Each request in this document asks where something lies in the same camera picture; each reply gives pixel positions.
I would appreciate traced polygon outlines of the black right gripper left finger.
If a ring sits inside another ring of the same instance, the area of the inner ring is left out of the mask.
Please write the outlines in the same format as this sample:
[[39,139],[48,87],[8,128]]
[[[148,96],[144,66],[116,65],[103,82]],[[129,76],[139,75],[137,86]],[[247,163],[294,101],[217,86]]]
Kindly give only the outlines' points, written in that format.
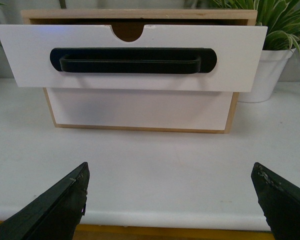
[[86,212],[89,165],[83,162],[0,224],[0,240],[71,240]]

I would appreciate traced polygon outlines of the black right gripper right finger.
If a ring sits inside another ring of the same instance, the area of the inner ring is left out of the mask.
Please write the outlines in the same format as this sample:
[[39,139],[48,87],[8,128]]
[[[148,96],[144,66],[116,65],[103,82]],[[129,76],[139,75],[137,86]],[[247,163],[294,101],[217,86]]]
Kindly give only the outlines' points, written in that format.
[[256,162],[251,180],[276,240],[300,240],[300,188]]

